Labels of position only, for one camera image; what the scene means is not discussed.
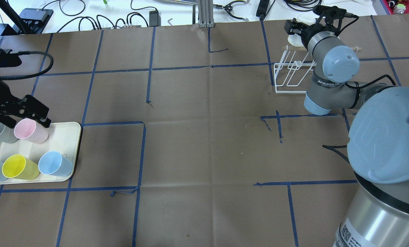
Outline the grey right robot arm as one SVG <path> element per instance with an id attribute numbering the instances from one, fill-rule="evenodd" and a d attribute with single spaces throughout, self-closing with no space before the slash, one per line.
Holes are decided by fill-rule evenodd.
<path id="1" fill-rule="evenodd" d="M 409 86 L 351 78 L 360 61 L 327 17 L 288 20 L 316 62 L 304 107 L 314 115 L 357 109 L 346 145 L 359 188 L 335 233 L 335 247 L 409 247 Z"/>

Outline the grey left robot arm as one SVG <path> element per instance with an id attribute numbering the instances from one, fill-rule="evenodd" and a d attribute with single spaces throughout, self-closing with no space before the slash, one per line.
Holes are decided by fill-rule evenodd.
<path id="1" fill-rule="evenodd" d="M 16 126 L 16 120 L 12 116 L 16 116 L 22 119 L 33 119 L 43 127 L 49 128 L 52 123 L 47 117 L 49 108 L 30 94 L 25 95 L 23 98 L 14 96 L 5 81 L 23 80 L 43 75 L 50 71 L 54 64 L 54 59 L 49 53 L 42 51 L 12 53 L 11 49 L 0 48 L 0 68 L 20 66 L 22 64 L 21 55 L 44 55 L 49 58 L 49 65 L 46 69 L 34 74 L 0 76 L 0 123 L 13 129 Z"/>

